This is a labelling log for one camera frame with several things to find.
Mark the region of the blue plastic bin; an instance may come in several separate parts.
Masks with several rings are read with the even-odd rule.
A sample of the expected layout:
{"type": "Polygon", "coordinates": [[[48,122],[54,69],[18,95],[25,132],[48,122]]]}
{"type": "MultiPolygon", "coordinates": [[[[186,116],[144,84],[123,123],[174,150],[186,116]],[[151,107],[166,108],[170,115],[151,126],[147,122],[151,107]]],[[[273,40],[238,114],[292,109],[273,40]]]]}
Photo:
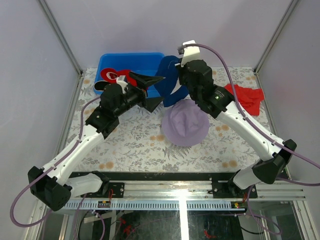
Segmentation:
{"type": "Polygon", "coordinates": [[[155,76],[159,64],[164,57],[160,52],[136,52],[136,53],[107,53],[101,56],[96,72],[95,82],[103,81],[100,76],[101,70],[105,68],[112,68],[116,71],[131,70],[131,72],[146,75],[155,76]]]}

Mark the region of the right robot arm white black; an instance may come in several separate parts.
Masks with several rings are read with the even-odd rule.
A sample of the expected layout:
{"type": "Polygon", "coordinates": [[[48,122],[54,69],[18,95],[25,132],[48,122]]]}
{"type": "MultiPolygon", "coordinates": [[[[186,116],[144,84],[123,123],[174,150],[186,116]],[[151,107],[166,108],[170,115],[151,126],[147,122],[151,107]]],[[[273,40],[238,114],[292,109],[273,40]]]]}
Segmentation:
{"type": "Polygon", "coordinates": [[[264,128],[235,101],[224,87],[214,84],[212,69],[204,60],[176,64],[179,83],[205,113],[233,129],[256,152],[259,159],[229,180],[228,192],[240,197],[251,185],[273,184],[289,163],[297,144],[283,140],[264,128]]]}

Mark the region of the navy blue hat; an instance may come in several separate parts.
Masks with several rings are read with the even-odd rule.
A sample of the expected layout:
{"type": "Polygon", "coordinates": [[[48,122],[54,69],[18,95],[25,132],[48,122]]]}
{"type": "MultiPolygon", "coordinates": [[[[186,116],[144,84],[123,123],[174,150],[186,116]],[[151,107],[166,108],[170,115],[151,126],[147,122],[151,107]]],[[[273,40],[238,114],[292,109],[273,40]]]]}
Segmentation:
{"type": "Polygon", "coordinates": [[[164,77],[163,80],[154,85],[159,95],[163,97],[163,106],[171,107],[178,101],[183,100],[189,94],[188,89],[180,85],[177,90],[174,90],[178,81],[179,73],[175,67],[180,59],[174,55],[168,55],[162,58],[156,72],[156,76],[164,77]]]}

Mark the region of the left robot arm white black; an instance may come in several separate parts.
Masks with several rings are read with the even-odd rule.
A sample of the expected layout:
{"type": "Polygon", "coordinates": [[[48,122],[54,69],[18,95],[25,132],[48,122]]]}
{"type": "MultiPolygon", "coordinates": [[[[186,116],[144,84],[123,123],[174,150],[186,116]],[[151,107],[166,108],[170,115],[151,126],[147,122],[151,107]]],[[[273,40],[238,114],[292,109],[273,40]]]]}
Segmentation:
{"type": "Polygon", "coordinates": [[[153,112],[163,101],[162,96],[150,97],[148,88],[161,82],[162,76],[147,76],[130,71],[111,81],[99,81],[102,93],[99,105],[86,120],[80,121],[80,131],[70,144],[42,168],[32,167],[28,180],[30,192],[52,211],[66,205],[70,198],[85,194],[105,197],[110,179],[98,171],[80,177],[70,177],[75,167],[119,125],[119,117],[139,106],[153,112]]]}

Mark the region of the lilac bucket hat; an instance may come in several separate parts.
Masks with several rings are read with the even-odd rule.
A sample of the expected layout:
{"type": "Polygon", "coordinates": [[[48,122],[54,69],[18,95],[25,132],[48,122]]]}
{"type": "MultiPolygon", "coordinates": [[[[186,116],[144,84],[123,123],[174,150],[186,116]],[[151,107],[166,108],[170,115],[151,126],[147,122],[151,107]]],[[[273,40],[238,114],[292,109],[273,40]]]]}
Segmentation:
{"type": "Polygon", "coordinates": [[[182,99],[165,110],[161,128],[172,144],[192,147],[206,138],[210,123],[208,115],[192,99],[182,99]]]}

